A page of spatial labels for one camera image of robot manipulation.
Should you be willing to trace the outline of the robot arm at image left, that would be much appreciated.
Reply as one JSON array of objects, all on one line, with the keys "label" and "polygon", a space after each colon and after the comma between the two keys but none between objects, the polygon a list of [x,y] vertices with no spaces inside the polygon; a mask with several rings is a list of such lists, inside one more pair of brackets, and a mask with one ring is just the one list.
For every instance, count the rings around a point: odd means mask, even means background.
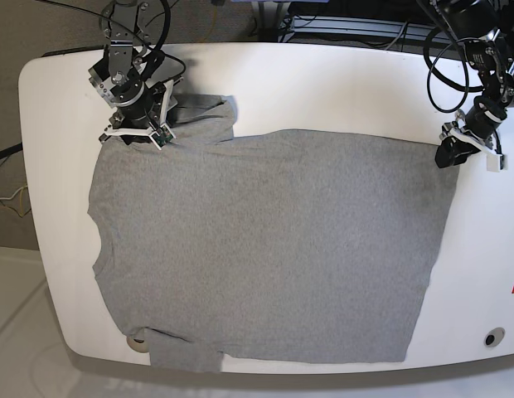
[{"label": "robot arm at image left", "polygon": [[114,109],[109,123],[117,129],[148,129],[156,118],[161,95],[147,85],[155,56],[148,49],[148,1],[112,1],[99,18],[109,43],[90,69],[90,83]]}]

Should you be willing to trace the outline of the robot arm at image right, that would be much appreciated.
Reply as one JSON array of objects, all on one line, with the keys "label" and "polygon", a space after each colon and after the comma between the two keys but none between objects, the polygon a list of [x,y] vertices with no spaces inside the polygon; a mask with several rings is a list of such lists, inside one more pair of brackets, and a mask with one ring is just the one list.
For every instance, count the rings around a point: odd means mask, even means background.
[{"label": "robot arm at image right", "polygon": [[[507,111],[514,108],[514,1],[434,1],[436,25],[424,41],[429,77],[436,77],[464,97],[474,94],[469,111],[451,108],[455,119],[443,125],[434,161],[440,168],[461,165],[476,153],[485,153],[487,169],[500,172],[506,157],[498,135]],[[462,62],[465,83],[444,76],[429,54],[440,32],[449,39]]]}]

